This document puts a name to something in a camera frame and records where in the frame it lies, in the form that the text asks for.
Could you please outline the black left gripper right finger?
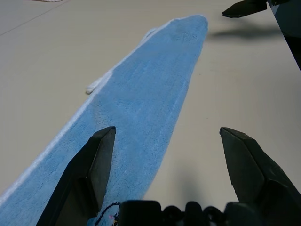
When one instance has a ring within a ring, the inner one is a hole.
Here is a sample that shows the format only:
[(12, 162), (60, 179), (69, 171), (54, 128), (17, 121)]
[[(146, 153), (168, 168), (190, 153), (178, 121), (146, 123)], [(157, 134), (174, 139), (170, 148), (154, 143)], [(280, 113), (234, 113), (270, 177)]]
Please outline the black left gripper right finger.
[(222, 127), (220, 135), (238, 201), (253, 205), (267, 226), (299, 226), (301, 194), (282, 168), (247, 134)]

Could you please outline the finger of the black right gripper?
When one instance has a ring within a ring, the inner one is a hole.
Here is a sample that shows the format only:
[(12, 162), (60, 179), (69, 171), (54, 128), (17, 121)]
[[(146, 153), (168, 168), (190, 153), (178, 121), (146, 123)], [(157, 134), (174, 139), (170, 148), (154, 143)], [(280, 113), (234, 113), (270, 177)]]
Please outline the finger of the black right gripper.
[(233, 4), (222, 12), (228, 18), (241, 18), (267, 9), (266, 0), (243, 0)]

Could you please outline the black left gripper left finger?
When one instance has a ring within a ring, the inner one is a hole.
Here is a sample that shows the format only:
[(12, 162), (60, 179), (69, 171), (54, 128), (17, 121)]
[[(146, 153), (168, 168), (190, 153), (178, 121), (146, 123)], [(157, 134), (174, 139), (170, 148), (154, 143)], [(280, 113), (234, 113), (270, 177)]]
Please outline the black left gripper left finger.
[(85, 226), (97, 216), (110, 176), (115, 135), (114, 126), (94, 133), (72, 158), (37, 225)]

